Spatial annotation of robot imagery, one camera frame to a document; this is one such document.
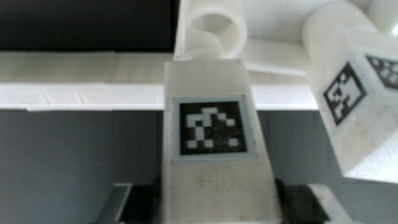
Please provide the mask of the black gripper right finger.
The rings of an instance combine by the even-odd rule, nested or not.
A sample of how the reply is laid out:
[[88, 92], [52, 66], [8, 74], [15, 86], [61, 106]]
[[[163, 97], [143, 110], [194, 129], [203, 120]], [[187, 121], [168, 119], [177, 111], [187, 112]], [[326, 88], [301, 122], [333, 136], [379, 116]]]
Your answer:
[[283, 211], [282, 224], [360, 224], [322, 184], [289, 185], [276, 180]]

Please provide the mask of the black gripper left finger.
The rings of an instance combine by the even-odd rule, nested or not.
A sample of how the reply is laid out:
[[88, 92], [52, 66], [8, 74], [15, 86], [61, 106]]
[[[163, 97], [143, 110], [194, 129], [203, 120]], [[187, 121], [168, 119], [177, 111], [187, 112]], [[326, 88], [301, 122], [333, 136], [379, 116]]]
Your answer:
[[91, 224], [161, 224], [161, 187], [161, 178], [150, 184], [116, 183]]

